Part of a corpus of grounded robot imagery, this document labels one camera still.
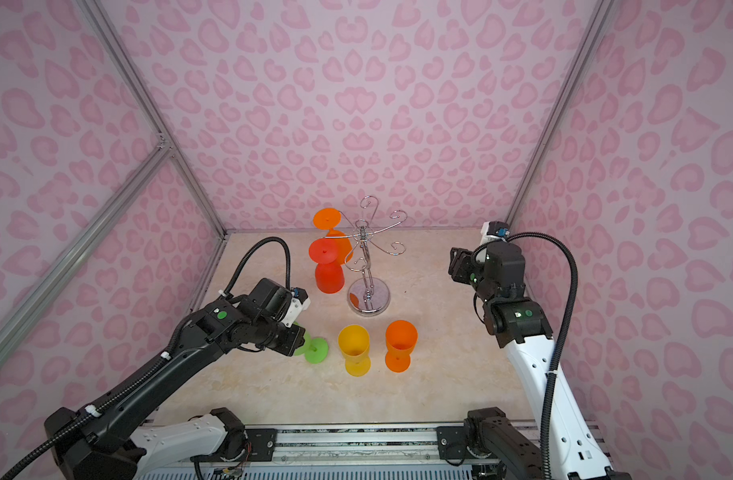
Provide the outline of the green wine glass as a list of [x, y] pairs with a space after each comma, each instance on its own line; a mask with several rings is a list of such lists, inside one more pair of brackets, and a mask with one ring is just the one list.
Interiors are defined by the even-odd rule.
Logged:
[[312, 337], [308, 331], [304, 332], [304, 343], [294, 350], [294, 356], [304, 356], [306, 362], [321, 364], [328, 357], [328, 340], [324, 337]]

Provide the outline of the yellow wine glass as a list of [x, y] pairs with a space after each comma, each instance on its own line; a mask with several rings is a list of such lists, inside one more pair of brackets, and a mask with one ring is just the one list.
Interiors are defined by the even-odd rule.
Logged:
[[338, 348], [344, 356], [344, 368], [354, 377], [362, 377], [371, 369], [370, 334], [360, 325], [346, 326], [338, 336]]

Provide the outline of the red wine glass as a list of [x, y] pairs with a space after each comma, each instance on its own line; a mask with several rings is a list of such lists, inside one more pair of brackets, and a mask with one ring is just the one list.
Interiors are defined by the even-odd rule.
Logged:
[[316, 263], [316, 287], [322, 293], [335, 294], [344, 287], [344, 272], [338, 261], [338, 254], [338, 244], [330, 238], [320, 238], [308, 248], [308, 256]]

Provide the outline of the orange wine glass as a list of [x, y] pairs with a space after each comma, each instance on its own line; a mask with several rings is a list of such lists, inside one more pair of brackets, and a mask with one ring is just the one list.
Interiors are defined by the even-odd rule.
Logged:
[[344, 265], [352, 257], [352, 241], [344, 232], [336, 229], [342, 222], [342, 212], [336, 208], [324, 208], [312, 218], [314, 227], [326, 232], [338, 247], [338, 264]]
[[417, 345], [419, 334], [416, 326], [406, 320], [392, 322], [386, 330], [388, 352], [386, 366], [395, 373], [403, 373], [411, 366], [411, 355]]

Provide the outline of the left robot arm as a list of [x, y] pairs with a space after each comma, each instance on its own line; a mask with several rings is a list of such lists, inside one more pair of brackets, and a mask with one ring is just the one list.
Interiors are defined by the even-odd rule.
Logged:
[[282, 290], [272, 299], [218, 298], [186, 316], [164, 351], [121, 384], [78, 410], [60, 408], [44, 429], [50, 452], [68, 479], [130, 479], [150, 450], [132, 434], [190, 378], [248, 344], [291, 356], [304, 342], [296, 316], [306, 303]]

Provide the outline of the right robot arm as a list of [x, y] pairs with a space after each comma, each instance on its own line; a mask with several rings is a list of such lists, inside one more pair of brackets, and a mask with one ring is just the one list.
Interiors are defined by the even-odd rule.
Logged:
[[449, 274], [482, 301], [484, 326], [514, 367], [540, 435], [538, 442], [528, 440], [498, 408], [473, 410], [464, 422], [468, 454], [499, 460], [517, 479], [630, 478], [600, 448], [560, 366], [576, 288], [570, 289], [562, 326], [554, 331], [544, 309], [527, 294], [526, 259], [514, 239], [452, 249]]

